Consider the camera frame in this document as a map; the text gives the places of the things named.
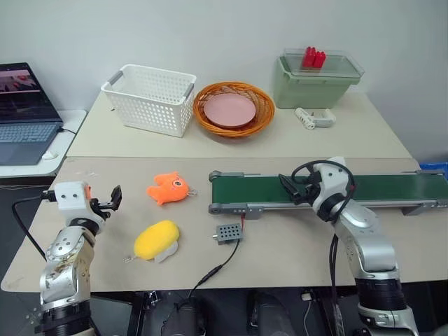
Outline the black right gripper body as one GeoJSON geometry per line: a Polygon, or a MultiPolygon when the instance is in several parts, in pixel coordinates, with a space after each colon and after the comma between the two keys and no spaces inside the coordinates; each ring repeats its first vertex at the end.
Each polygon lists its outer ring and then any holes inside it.
{"type": "Polygon", "coordinates": [[[295,204],[308,203],[308,205],[313,205],[316,198],[320,195],[321,181],[320,173],[311,173],[309,176],[296,176],[295,182],[304,186],[304,194],[300,194],[295,198],[295,204]]]}

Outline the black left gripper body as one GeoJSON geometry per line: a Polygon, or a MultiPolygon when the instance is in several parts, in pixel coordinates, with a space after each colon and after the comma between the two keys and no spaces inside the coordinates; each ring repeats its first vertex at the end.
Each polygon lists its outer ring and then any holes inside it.
{"type": "Polygon", "coordinates": [[[90,208],[98,216],[99,216],[100,209],[104,209],[105,211],[109,211],[109,212],[111,210],[110,202],[100,202],[97,198],[92,198],[90,200],[90,208]]]}

